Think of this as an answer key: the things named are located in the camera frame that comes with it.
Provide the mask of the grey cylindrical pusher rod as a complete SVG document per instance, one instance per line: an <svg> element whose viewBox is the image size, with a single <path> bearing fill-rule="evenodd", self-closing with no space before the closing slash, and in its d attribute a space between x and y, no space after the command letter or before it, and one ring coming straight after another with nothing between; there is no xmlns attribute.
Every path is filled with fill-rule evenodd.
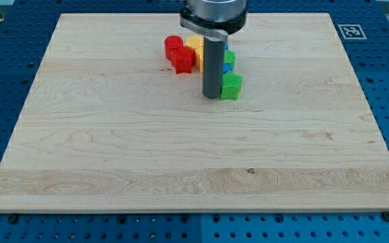
<svg viewBox="0 0 389 243"><path fill-rule="evenodd" d="M203 95L208 99L217 99L221 95L224 51L225 42L204 37Z"/></svg>

